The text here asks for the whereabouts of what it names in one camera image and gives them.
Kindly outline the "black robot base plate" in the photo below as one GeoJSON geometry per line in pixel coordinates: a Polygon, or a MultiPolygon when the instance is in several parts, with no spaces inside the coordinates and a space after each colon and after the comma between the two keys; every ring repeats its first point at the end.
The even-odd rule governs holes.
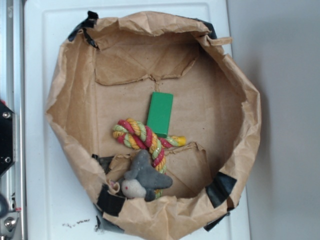
{"type": "Polygon", "coordinates": [[[14,164],[15,114],[0,100],[0,177],[14,164]]]}

